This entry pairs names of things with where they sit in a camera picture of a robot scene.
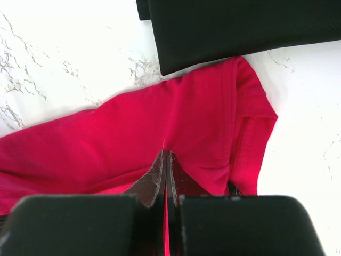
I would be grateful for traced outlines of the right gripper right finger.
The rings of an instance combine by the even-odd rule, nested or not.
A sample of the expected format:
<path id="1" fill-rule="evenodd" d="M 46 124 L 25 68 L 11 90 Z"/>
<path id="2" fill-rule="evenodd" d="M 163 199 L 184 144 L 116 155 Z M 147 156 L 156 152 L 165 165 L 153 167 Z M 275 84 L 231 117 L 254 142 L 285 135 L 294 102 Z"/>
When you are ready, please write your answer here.
<path id="1" fill-rule="evenodd" d="M 180 196 L 201 196 L 205 189 L 184 171 L 172 151 L 167 155 L 166 191 L 169 254 L 182 255 Z"/>

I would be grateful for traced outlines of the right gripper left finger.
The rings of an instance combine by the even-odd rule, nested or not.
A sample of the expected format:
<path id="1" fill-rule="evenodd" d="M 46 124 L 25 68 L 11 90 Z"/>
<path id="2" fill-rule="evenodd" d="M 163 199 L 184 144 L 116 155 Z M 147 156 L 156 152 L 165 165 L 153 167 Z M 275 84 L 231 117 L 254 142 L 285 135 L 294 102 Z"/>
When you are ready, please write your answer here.
<path id="1" fill-rule="evenodd" d="M 126 255 L 164 255 L 166 151 L 160 151 L 146 174 L 124 194 L 131 200 L 125 221 Z"/>

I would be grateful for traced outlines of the magenta red t shirt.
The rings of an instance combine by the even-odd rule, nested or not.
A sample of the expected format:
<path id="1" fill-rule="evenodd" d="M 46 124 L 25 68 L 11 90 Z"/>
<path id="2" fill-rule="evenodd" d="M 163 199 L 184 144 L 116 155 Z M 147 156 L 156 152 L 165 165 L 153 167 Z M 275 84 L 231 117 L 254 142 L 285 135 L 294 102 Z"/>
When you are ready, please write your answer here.
<path id="1" fill-rule="evenodd" d="M 182 255 L 254 255 L 249 210 L 277 114 L 233 57 L 1 138 L 1 255 L 126 255 L 124 193 L 175 153 L 203 189 L 180 196 Z"/>

